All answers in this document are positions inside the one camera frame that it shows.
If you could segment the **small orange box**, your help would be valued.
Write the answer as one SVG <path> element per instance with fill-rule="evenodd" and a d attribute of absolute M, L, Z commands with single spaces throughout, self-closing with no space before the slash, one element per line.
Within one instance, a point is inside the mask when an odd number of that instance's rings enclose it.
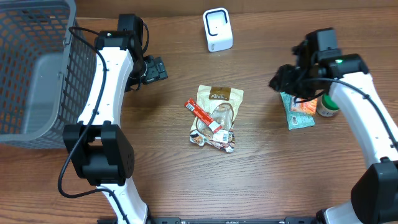
<path fill-rule="evenodd" d="M 310 116 L 313 116 L 316 113 L 317 99 L 314 99 L 312 101 L 307 101 L 304 103 L 299 103 L 299 101 L 302 101 L 302 99 L 297 98 L 297 101 L 295 101 L 295 99 L 292 98 L 290 106 L 291 111 L 307 114 Z"/>

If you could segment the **green lid jar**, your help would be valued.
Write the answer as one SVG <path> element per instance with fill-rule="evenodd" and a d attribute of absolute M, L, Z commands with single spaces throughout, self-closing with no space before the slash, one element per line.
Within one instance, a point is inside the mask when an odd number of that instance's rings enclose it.
<path fill-rule="evenodd" d="M 334 116 L 339 112 L 339 107 L 331 100 L 330 96 L 323 94 L 317 101 L 317 113 L 324 117 Z"/>

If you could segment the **teal white tissue pack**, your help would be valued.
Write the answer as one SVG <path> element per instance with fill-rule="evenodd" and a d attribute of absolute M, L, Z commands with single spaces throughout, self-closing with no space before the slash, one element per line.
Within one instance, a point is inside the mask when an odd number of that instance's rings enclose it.
<path fill-rule="evenodd" d="M 280 95 L 282 98 L 282 103 L 284 105 L 289 130 L 307 128 L 315 125 L 314 118 L 309 114 L 299 113 L 290 110 L 293 100 L 292 95 L 286 94 L 284 92 L 282 92 Z"/>

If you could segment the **red snack bar box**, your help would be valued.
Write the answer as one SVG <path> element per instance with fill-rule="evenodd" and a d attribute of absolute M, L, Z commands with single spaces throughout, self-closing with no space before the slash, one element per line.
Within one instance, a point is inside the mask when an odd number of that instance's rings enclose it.
<path fill-rule="evenodd" d="M 217 123 L 208 113 L 198 106 L 192 98 L 185 103 L 185 107 L 189 109 L 198 119 L 205 123 L 213 133 L 217 133 L 222 129 L 222 125 Z"/>

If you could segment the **white snack wrapper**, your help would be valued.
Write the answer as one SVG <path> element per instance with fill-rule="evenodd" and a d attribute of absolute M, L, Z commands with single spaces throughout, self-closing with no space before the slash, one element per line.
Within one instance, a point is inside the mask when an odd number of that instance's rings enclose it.
<path fill-rule="evenodd" d="M 200 85 L 197 99 L 188 100 L 185 107 L 194 111 L 194 107 L 199 106 L 216 124 L 211 125 L 196 116 L 190 129 L 190 142 L 232 153 L 236 144 L 234 122 L 243 96 L 244 92 L 239 89 Z"/>

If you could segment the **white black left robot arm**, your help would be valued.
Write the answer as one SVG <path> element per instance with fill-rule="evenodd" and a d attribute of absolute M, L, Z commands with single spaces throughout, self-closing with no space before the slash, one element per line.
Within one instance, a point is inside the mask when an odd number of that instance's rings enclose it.
<path fill-rule="evenodd" d="M 97 66 L 86 105 L 76 124 L 63 130 L 68 157 L 60 171 L 58 191 L 66 198 L 101 192 L 115 214 L 114 223 L 155 223 L 134 184 L 134 150 L 121 130 L 124 94 L 132 86 L 167 78 L 161 58 L 145 56 L 149 33 L 141 28 L 118 28 L 97 34 L 91 48 Z M 62 180 L 69 164 L 93 190 L 68 194 Z"/>

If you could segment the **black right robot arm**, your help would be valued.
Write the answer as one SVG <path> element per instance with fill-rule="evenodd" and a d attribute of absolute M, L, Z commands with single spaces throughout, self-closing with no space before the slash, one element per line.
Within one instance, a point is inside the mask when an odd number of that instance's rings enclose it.
<path fill-rule="evenodd" d="M 350 199 L 317 213 L 318 223 L 387 223 L 397 220 L 397 125 L 383 105 L 358 54 L 279 67 L 269 86 L 302 99 L 326 93 L 345 116 L 362 149 L 366 172 Z"/>

